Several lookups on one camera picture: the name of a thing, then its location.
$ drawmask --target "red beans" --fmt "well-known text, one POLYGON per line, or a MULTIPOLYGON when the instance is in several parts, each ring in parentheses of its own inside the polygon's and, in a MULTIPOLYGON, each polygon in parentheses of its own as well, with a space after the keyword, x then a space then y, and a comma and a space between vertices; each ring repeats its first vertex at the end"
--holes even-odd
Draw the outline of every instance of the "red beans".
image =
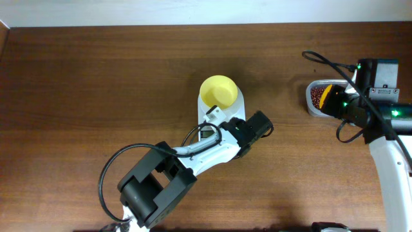
POLYGON ((310 96, 312 98, 312 104, 318 110, 320 110, 319 102, 321 101, 321 97, 325 89, 326 87, 313 87, 312 89, 310 89, 310 96))

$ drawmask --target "yellow bowl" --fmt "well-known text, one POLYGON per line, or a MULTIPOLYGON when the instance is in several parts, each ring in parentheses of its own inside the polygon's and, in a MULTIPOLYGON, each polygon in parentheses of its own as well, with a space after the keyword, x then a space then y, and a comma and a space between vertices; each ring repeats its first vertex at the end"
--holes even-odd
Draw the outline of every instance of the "yellow bowl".
POLYGON ((208 107, 217 105, 224 110, 238 98, 238 87, 230 78, 214 75, 201 84, 200 97, 208 107))

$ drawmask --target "white base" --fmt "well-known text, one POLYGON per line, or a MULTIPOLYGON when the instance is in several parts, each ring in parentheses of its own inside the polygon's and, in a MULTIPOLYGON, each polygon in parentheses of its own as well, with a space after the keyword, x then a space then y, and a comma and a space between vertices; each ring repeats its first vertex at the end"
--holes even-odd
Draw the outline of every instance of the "white base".
MULTIPOLYGON (((210 107, 208 107, 201 99, 200 94, 198 97, 198 124, 201 124, 205 121, 205 115, 206 112, 210 110, 210 107)), ((239 119, 246 120, 246 115, 245 115, 245 100, 243 98, 243 94, 238 88, 238 98, 236 98, 236 101, 230 106, 229 108, 226 108, 222 110, 225 115, 226 119, 224 120, 225 122, 228 122, 231 118, 237 117, 239 119)), ((210 126, 206 126, 202 129, 203 130, 212 130, 210 126)))
MULTIPOLYGON (((412 136, 399 137, 411 153, 412 136)), ((379 175, 388 232, 412 231, 412 177, 400 146, 381 137, 369 148, 379 175)))

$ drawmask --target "wooden table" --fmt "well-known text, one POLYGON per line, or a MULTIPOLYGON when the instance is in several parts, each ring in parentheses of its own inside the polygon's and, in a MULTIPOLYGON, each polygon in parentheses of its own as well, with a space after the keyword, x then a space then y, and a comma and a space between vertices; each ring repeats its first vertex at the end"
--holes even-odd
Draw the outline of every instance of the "wooden table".
MULTIPOLYGON (((303 59, 306 49, 341 63, 397 58, 400 101, 412 102, 412 23, 12 28, 0 62, 0 227, 110 223, 97 197, 108 158, 135 142, 179 145, 197 123, 201 83, 222 74, 243 92, 247 117, 263 111, 275 132, 244 158, 201 174, 161 226, 331 221, 385 231, 368 146, 340 143, 338 120, 307 112, 308 84, 340 77, 303 59)), ((119 217, 116 185, 146 151, 123 154, 108 171, 104 194, 119 217)))

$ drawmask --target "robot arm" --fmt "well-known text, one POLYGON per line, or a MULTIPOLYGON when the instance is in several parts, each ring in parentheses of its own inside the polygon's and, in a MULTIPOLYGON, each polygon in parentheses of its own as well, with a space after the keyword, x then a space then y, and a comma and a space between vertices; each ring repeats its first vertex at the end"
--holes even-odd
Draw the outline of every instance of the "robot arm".
POLYGON ((405 145, 400 144, 382 125, 375 113, 359 97, 348 93, 341 86, 329 86, 321 97, 321 111, 360 128, 365 143, 379 174, 380 186, 386 212, 388 231, 412 231, 412 105, 399 104, 396 60, 361 59, 355 73, 356 85, 372 102, 405 145))
POLYGON ((139 227, 157 225, 190 190, 197 175, 217 164, 244 156, 255 141, 267 136, 267 131, 273 131, 271 121, 260 111, 247 121, 233 117, 226 122, 226 115, 218 107, 213 107, 205 118, 206 123, 215 125, 213 135, 173 149, 166 142, 158 143, 157 148, 174 150, 176 155, 151 149, 118 183, 124 216, 139 227), (170 183, 163 188, 151 174, 153 170, 163 173, 170 183))

